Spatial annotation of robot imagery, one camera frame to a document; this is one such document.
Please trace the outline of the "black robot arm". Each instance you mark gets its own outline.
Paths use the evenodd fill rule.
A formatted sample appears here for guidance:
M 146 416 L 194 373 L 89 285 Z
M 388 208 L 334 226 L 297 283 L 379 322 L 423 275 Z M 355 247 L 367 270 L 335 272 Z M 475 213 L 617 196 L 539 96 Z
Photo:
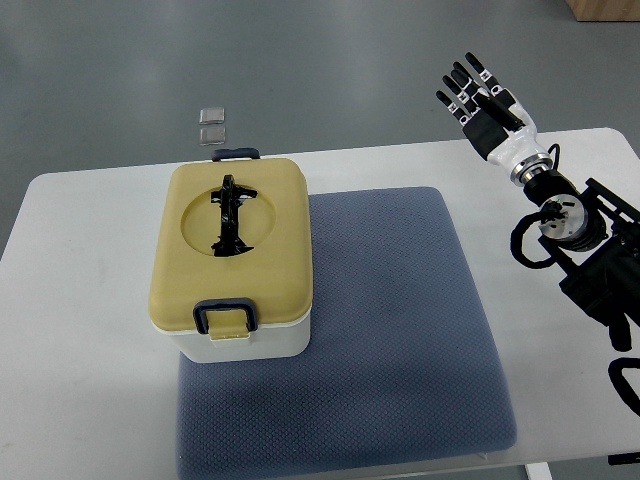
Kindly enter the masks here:
M 560 147 L 516 163 L 512 181 L 538 210 L 510 236 L 512 257 L 529 269 L 559 266 L 560 290 L 607 328 L 612 348 L 632 349 L 639 322 L 639 211 L 593 178 L 582 192 L 559 171 Z

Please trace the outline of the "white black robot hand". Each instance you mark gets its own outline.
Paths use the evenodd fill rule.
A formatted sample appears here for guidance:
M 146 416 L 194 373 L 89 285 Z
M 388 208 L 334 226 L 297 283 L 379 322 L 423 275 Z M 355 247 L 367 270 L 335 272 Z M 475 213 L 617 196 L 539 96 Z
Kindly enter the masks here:
M 459 123 L 473 149 L 486 162 L 502 167 L 510 180 L 525 185 L 551 169 L 553 160 L 537 141 L 537 127 L 517 98 L 471 52 L 466 65 L 456 61 L 442 77 L 447 92 L 436 98 Z

